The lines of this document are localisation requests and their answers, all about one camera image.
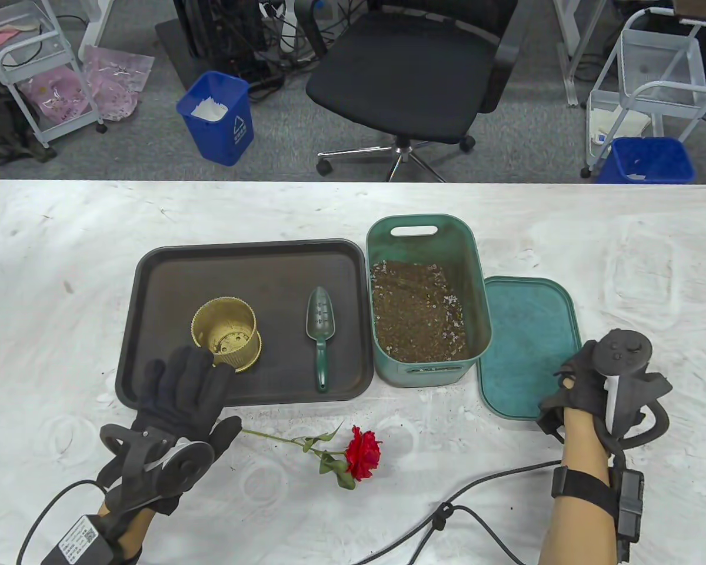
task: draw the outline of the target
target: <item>chair seat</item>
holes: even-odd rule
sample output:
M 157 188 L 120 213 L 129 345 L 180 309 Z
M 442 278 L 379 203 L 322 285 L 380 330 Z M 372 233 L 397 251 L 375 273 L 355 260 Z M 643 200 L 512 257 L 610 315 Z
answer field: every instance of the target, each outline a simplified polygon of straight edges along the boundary
M 476 118 L 495 51 L 490 41 L 450 24 L 374 11 L 329 49 L 307 94 L 387 134 L 456 143 Z

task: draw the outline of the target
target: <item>rose stem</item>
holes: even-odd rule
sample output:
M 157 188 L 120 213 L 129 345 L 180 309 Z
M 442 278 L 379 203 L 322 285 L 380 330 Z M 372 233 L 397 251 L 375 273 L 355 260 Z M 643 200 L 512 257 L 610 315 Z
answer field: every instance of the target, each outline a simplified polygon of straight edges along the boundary
M 286 439 L 286 438 L 281 438 L 280 436 L 271 436 L 270 434 L 265 434 L 262 433 L 261 431 L 254 431 L 254 430 L 246 430 L 246 428 L 243 428 L 243 433 L 251 434 L 252 436 L 261 436 L 262 438 L 267 438 L 267 439 L 275 439 L 277 441 L 282 441 L 286 444 L 293 444 L 293 445 L 298 445 L 299 447 L 303 447 L 302 444 L 297 443 L 296 441 L 293 441 L 292 439 Z M 323 450 L 315 449 L 311 447 L 310 449 L 317 455 L 323 454 Z M 345 455 L 344 451 L 327 451 L 329 455 Z

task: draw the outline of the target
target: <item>red rose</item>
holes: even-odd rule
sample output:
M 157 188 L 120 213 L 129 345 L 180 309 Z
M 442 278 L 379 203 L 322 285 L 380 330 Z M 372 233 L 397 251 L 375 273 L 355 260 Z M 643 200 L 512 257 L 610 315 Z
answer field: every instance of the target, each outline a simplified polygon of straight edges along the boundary
M 379 466 L 379 444 L 373 431 L 361 433 L 361 428 L 353 426 L 353 439 L 348 449 L 345 450 L 345 459 L 348 460 L 348 473 L 356 481 L 371 477 L 371 469 Z

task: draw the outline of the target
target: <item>teal lid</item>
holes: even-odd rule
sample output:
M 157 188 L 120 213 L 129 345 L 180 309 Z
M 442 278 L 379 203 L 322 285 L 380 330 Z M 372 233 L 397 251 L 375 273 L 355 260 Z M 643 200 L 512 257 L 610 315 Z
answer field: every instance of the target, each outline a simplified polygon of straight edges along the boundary
M 581 349 L 573 302 L 549 279 L 485 281 L 492 344 L 479 360 L 481 396 L 511 420 L 535 420 L 538 404 L 558 388 L 554 373 Z

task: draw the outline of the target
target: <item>chair base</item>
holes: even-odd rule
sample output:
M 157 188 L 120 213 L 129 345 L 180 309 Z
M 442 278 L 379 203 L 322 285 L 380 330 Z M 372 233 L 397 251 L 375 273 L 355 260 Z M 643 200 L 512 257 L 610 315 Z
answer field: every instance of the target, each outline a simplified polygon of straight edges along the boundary
M 436 178 L 439 182 L 447 182 L 444 180 L 442 175 L 436 172 L 431 166 L 421 159 L 414 149 L 423 147 L 424 145 L 429 145 L 431 142 L 411 142 L 410 139 L 396 137 L 393 144 L 389 146 L 379 146 L 379 147 L 365 147 L 361 149 L 346 149 L 344 151 L 323 151 L 322 153 L 317 153 L 319 161 L 316 164 L 317 172 L 326 177 L 332 172 L 332 164 L 329 162 L 330 159 L 340 159 L 340 158 L 369 158 L 369 157 L 391 157 L 392 165 L 387 177 L 385 177 L 385 182 L 391 182 L 395 173 L 398 171 L 399 166 L 404 162 L 414 162 L 421 169 L 428 172 L 432 177 Z M 476 145 L 476 140 L 470 135 L 464 137 L 460 142 L 460 149 L 463 153 L 469 153 L 469 151 Z

